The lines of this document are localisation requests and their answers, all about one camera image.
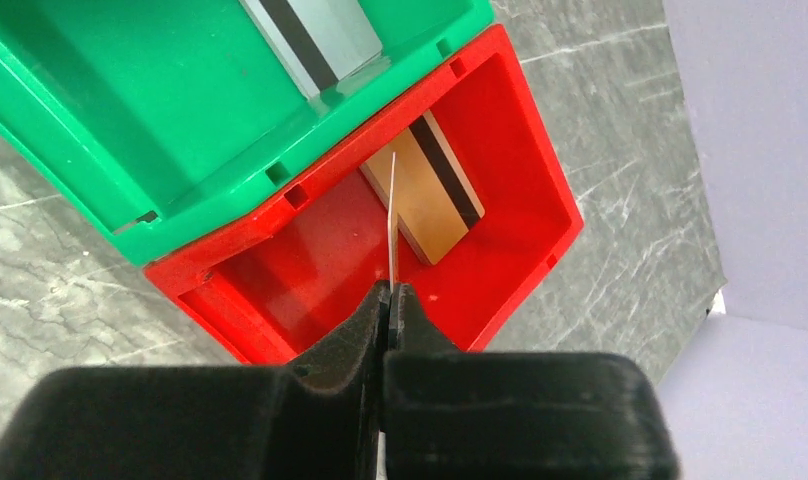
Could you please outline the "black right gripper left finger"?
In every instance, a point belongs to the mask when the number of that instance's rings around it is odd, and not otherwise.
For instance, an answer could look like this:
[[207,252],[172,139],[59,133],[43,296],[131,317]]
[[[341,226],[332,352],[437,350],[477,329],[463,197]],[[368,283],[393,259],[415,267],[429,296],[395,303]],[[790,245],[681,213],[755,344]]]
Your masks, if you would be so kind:
[[285,365],[52,372],[0,437],[0,479],[372,479],[390,300],[375,283]]

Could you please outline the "red bin with gold card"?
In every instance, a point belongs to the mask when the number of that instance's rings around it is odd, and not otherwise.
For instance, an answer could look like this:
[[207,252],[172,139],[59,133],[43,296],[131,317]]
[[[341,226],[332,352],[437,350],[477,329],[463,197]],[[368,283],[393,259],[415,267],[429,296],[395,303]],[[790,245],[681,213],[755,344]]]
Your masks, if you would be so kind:
[[420,114],[437,120],[486,212],[434,266],[399,277],[458,347],[484,348],[583,219],[506,29],[493,25],[242,218],[145,276],[244,363],[286,363],[388,275],[386,212],[359,165]]

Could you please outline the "gold credit card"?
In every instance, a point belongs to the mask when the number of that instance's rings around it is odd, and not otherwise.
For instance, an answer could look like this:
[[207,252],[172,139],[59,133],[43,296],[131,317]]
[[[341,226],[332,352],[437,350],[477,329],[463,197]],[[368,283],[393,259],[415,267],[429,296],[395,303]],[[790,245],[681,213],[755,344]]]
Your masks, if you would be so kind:
[[432,112],[360,166],[417,258],[436,265],[483,218],[485,207]]

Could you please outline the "green plastic bin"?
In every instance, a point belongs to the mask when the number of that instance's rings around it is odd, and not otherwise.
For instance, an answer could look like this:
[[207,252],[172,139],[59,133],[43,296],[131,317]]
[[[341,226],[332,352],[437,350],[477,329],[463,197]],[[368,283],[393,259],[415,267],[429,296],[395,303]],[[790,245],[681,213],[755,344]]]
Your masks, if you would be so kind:
[[490,26],[359,1],[378,57],[297,88],[242,1],[0,1],[0,135],[132,264],[249,213]]

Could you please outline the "silver credit card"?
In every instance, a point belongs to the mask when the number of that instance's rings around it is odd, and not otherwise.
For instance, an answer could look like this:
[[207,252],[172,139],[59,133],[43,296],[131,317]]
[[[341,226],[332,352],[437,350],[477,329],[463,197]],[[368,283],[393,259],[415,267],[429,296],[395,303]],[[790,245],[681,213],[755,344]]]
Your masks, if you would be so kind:
[[243,0],[242,6],[308,99],[378,57],[382,43],[357,0]]

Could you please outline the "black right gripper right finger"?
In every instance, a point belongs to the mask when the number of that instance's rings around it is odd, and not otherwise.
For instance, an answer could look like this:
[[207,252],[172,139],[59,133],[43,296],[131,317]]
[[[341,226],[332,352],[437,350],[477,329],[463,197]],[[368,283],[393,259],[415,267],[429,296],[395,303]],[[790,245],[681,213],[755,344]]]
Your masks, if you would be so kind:
[[456,349],[414,289],[390,298],[384,357],[391,479],[677,479],[654,386],[606,352]]

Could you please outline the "gold card with stripe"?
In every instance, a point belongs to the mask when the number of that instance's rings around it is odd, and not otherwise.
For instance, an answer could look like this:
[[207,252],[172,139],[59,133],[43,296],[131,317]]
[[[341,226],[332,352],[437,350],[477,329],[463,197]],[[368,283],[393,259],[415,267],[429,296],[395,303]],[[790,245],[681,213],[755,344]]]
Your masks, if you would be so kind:
[[399,215],[396,205],[396,170],[397,153],[392,152],[390,162],[390,176],[387,203],[387,250],[388,250],[388,270],[390,290],[395,289],[398,283],[398,222]]

